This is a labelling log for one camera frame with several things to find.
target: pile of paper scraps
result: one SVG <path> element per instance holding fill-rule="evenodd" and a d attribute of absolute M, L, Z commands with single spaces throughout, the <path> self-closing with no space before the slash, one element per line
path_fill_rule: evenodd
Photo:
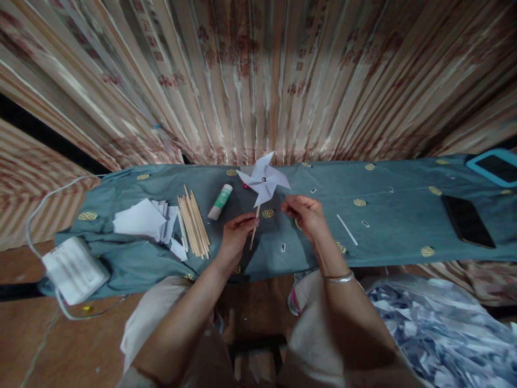
<path fill-rule="evenodd" d="M 178 206 L 169 206 L 164 200 L 142 199 L 138 204 L 115 214 L 113 232 L 147 236 L 158 244 L 170 243 L 171 252 L 185 261 L 185 248 L 172 236 L 178 212 Z"/>

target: white power strip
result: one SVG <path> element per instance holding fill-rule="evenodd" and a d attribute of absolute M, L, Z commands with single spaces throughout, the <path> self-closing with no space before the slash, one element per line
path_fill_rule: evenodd
<path fill-rule="evenodd" d="M 47 275 L 68 305 L 84 302 L 109 279 L 102 263 L 92 257 L 86 243 L 71 237 L 42 258 Z"/>

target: hand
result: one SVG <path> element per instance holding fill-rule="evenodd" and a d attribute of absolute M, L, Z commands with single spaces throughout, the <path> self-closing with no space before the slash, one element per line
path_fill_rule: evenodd
<path fill-rule="evenodd" d="M 255 213 L 243 214 L 228 221 L 223 231 L 218 258 L 226 264 L 236 266 L 241 259 L 248 234 L 259 225 L 259 222 Z"/>
<path fill-rule="evenodd" d="M 281 207 L 289 217 L 294 217 L 304 235 L 314 244 L 318 234 L 329 229 L 323 215 L 322 203 L 305 196 L 288 196 Z"/>

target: silver bracelet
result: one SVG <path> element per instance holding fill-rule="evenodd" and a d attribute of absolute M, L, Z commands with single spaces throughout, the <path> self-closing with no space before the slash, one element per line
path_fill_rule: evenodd
<path fill-rule="evenodd" d="M 342 278 L 329 278 L 328 276 L 323 276 L 322 278 L 327 283 L 348 283 L 352 279 L 355 279 L 354 272 L 351 270 L 348 275 L 343 276 Z"/>

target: beige pants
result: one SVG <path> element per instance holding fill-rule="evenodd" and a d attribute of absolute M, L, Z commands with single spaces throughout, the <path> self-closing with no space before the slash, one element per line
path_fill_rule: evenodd
<path fill-rule="evenodd" d="M 190 283 L 185 279 L 170 277 L 142 297 L 125 325 L 121 344 L 121 350 L 125 354 L 124 378 L 119 387 L 152 386 L 150 382 L 146 385 L 145 379 L 129 366 L 154 328 L 189 288 Z M 314 271 L 303 278 L 296 285 L 295 292 L 302 314 L 292 333 L 277 383 L 286 387 L 347 386 L 343 359 L 332 343 L 326 324 L 320 272 Z M 415 382 L 413 373 L 403 361 L 383 370 L 368 371 L 366 375 L 362 372 L 355 378 L 352 377 L 352 380 L 372 387 L 377 383 L 385 387 L 420 386 L 412 384 Z M 226 345 L 219 332 L 208 323 L 182 386 L 215 386 L 214 382 L 221 387 L 236 386 Z"/>

